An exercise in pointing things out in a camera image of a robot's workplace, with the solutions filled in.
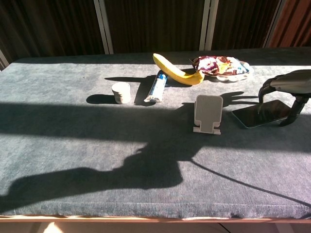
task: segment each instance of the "toothpaste tube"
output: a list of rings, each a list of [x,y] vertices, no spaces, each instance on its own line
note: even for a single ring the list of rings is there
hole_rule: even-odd
[[[156,75],[154,84],[152,84],[151,90],[145,102],[162,102],[162,94],[164,91],[165,83],[167,81],[167,75],[160,70]]]

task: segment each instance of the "white container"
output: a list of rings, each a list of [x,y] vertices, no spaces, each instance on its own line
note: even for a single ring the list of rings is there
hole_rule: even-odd
[[[131,100],[131,87],[130,84],[125,82],[118,82],[112,85],[112,92],[115,100],[119,104],[128,103]]]

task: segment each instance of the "chip bag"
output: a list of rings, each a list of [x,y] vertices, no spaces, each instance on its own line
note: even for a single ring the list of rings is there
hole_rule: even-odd
[[[214,76],[220,81],[232,81],[247,79],[253,75],[254,70],[247,62],[239,61],[234,57],[225,56],[200,56],[192,60],[196,71]]]

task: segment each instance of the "dark curtain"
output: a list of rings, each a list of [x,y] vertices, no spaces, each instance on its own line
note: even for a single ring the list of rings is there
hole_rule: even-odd
[[[311,46],[311,0],[286,2],[269,46]]]
[[[106,0],[115,53],[198,50],[204,0]]]
[[[9,63],[104,53],[93,0],[0,1],[0,50]]]
[[[261,48],[278,0],[219,0],[212,50]]]

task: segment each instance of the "phone stand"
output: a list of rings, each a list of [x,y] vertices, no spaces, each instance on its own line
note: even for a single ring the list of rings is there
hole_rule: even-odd
[[[219,127],[222,120],[223,98],[221,96],[199,95],[194,104],[194,124],[196,133],[212,133],[220,135]]]

